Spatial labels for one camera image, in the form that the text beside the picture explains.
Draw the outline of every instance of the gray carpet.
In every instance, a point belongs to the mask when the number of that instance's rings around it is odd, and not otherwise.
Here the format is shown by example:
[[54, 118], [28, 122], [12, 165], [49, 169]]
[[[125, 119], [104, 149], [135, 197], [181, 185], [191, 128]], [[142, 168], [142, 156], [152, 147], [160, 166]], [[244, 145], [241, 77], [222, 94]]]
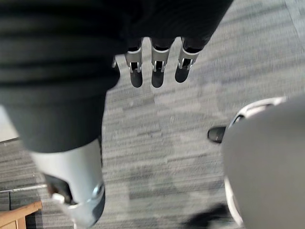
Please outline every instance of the gray carpet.
[[[147, 39], [141, 88], [131, 86], [124, 57], [117, 57], [122, 76], [108, 93], [102, 128], [107, 202], [95, 228], [179, 228], [224, 202], [222, 155], [206, 140], [208, 128], [228, 123], [247, 103], [304, 92], [302, 0], [236, 0], [181, 84], [174, 80], [180, 45], [177, 39], [159, 89], [150, 83]], [[30, 188], [43, 180], [21, 142], [2, 143], [0, 154], [0, 190], [29, 187], [10, 192], [10, 208], [41, 199], [30, 227], [72, 228], [44, 188]]]

